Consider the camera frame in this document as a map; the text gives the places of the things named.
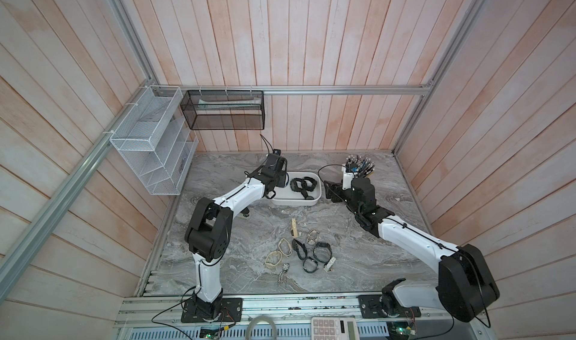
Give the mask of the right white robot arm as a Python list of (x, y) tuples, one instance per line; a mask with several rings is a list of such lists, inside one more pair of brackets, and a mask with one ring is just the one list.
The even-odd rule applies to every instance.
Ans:
[(437, 282), (411, 282), (399, 278), (382, 289), (382, 307), (391, 314), (397, 308), (438, 308), (461, 322), (470, 322), (500, 297), (500, 290), (482, 252), (474, 245), (443, 242), (408, 224), (377, 204), (368, 178), (324, 183), (326, 197), (342, 202), (363, 230), (392, 242), (428, 265)]

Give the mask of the white small watch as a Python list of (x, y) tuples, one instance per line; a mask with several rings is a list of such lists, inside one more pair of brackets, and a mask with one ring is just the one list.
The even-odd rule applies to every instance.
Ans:
[(335, 257), (331, 257), (330, 260), (324, 265), (324, 271), (325, 272), (330, 272), (335, 264), (336, 258)]

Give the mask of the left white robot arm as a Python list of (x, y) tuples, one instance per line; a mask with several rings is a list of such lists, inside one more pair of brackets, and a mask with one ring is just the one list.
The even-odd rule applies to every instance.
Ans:
[(276, 188), (287, 185), (286, 175), (287, 160), (280, 149), (273, 149), (236, 188), (220, 197), (198, 200), (184, 235), (193, 253), (198, 300), (212, 304), (222, 293), (220, 261), (231, 240), (234, 218), (249, 213), (248, 207), (264, 197), (273, 199)]

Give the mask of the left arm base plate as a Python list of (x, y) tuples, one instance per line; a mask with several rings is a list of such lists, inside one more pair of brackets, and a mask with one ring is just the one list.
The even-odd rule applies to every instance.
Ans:
[(239, 322), (242, 318), (243, 299), (217, 298), (214, 302), (204, 302), (199, 297), (184, 302), (182, 323)]

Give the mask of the black round watch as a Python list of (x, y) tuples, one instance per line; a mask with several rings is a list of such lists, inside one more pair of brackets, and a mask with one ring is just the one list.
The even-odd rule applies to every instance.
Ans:
[(327, 242), (317, 242), (313, 248), (313, 258), (319, 263), (328, 263), (333, 257), (332, 247)]

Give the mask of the white plastic storage box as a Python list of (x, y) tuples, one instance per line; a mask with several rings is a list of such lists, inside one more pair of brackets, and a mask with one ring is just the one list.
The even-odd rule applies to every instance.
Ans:
[(308, 191), (307, 195), (310, 197), (307, 200), (299, 191), (293, 191), (290, 188), (290, 184), (287, 184), (283, 188), (276, 187), (276, 196), (271, 199), (274, 205), (278, 206), (314, 206), (318, 203), (323, 195), (323, 186), (320, 183), (320, 178), (317, 174), (312, 172), (298, 172), (298, 171), (288, 171), (287, 176), (289, 181), (293, 179), (304, 179), (306, 176), (314, 179), (316, 181), (316, 186), (314, 190)]

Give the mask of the black chunky watch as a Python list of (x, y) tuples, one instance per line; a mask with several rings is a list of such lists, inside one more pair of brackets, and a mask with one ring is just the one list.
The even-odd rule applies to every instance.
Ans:
[(290, 181), (290, 188), (294, 192), (303, 193), (303, 191), (308, 191), (308, 183), (305, 179), (294, 178)]

